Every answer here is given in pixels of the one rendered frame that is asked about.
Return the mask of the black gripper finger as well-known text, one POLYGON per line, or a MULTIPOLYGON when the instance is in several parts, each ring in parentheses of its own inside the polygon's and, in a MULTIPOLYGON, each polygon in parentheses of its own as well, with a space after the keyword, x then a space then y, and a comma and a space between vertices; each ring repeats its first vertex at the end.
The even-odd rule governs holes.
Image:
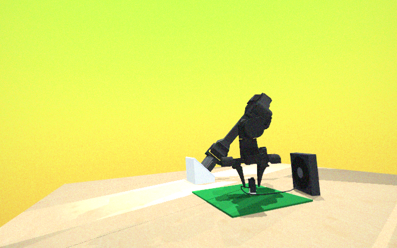
POLYGON ((262 176, 263 176, 263 173, 264 173, 265 169, 267 167, 269 167, 269 166, 270 165, 261 166, 261 165, 257 164, 257 183, 258 183, 258 187, 260 187, 260 184, 261 184, 261 181, 262 181, 262 176))
POLYGON ((238 172, 238 174, 239 174, 239 176, 240 176, 240 178, 241 178, 242 184, 243 184, 243 186, 245 187, 246 185, 245 185, 245 178, 244 178, 244 175, 243 175, 243 168, 242 168, 242 166, 240 166, 240 167, 233 167, 233 166, 232 166, 232 168, 237 170, 237 172, 238 172))

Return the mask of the dark grey computer fan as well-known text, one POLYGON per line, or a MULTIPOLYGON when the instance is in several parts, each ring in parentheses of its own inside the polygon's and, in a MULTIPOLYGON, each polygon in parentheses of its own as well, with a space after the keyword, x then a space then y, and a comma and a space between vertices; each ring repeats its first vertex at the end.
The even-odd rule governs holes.
POLYGON ((310 196, 320 196, 316 154, 290 153, 293 188, 310 196))

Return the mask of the green circuit board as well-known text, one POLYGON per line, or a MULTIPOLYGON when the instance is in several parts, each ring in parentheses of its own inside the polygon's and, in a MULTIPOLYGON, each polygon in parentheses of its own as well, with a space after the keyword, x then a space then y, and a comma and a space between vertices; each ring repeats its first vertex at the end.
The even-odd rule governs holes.
POLYGON ((257 184, 256 193, 250 193, 250 188, 242 187, 242 189, 249 194, 276 194, 248 195, 241 190, 241 186, 243 186, 243 184, 192 191, 192 193, 231 218, 313 202, 311 199, 286 192, 276 193, 282 191, 261 185, 258 187, 257 184))

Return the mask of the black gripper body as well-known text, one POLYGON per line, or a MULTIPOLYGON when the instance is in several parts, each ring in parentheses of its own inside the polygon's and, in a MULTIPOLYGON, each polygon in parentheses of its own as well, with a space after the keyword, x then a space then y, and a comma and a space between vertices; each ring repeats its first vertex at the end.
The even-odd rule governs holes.
MULTIPOLYGON (((240 150, 240 157, 241 157, 241 149, 242 149, 242 144, 246 144, 247 147, 253 146, 253 143, 257 143, 257 139, 239 139, 239 150, 240 150)), ((242 163, 245 163, 244 160, 241 158, 235 158, 233 159, 232 156, 228 157, 222 157, 220 159, 221 161, 221 167, 240 167, 242 163)), ((281 157, 278 154, 267 154, 267 159, 261 159, 261 166, 263 165, 268 165, 268 163, 271 164, 280 164, 282 163, 281 157)))

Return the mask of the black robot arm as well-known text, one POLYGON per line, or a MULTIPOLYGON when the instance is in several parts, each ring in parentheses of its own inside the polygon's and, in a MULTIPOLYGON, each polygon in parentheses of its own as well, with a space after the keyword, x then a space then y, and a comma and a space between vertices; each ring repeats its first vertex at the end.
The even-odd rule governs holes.
MULTIPOLYGON (((227 157, 230 145, 237 136, 239 139, 253 139, 263 135, 272 120, 272 111, 269 109, 271 102, 272 99, 265 93, 253 95, 247 102, 244 115, 223 139, 209 147, 201 164, 211 172, 216 164, 221 165, 222 157, 227 157)), ((251 147, 242 144, 241 159, 246 165, 261 164, 261 159, 267 159, 267 148, 259 148, 257 143, 251 147)))

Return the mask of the black fan cable with plug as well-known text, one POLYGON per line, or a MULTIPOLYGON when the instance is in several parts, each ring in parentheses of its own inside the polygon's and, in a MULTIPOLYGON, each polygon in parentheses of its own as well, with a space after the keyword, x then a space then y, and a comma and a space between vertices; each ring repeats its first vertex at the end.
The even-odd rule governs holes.
MULTIPOLYGON (((254 177, 251 177, 250 179, 248 179, 248 182, 249 182, 249 187, 245 187, 245 188, 250 188, 250 193, 256 193, 257 192, 257 190, 256 190, 256 183, 255 183, 255 179, 254 179, 254 177)), ((276 193, 266 193, 266 194, 249 194, 249 193, 246 193, 243 189, 242 189, 242 187, 244 187, 244 186, 241 186, 241 190, 245 193, 245 194, 248 194, 248 195, 270 195, 270 194, 276 194, 276 193, 283 193, 283 192, 276 192, 276 193)), ((296 187, 296 188, 301 188, 301 187, 296 187)), ((296 188, 294 188, 294 189, 296 189, 296 188)), ((293 191, 294 189, 292 189, 292 190, 290 190, 290 191, 293 191)), ((290 191, 284 191, 284 192, 290 192, 290 191)))

